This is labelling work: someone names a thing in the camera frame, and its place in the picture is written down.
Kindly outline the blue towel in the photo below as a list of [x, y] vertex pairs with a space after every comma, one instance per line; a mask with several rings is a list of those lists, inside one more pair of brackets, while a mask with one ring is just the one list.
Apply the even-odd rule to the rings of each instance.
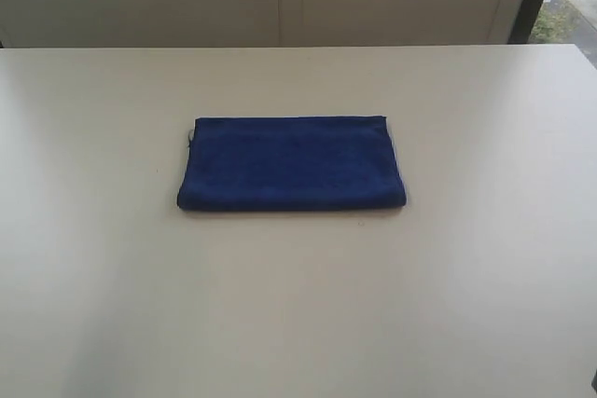
[[201, 117], [177, 206], [187, 212], [402, 208], [387, 121], [372, 117]]

